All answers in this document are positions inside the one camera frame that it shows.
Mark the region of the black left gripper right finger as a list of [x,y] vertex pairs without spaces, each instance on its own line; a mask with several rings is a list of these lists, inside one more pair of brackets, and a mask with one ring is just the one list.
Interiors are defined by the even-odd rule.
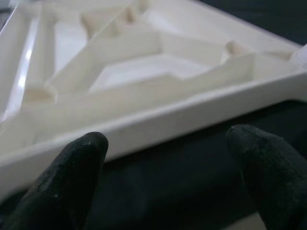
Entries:
[[232,126],[226,136],[266,229],[305,230],[306,159],[282,137],[254,126]]

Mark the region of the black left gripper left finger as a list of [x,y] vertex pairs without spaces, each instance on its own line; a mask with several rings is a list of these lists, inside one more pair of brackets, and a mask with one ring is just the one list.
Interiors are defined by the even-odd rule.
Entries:
[[34,181],[3,230],[82,230],[108,150],[100,132],[70,142]]

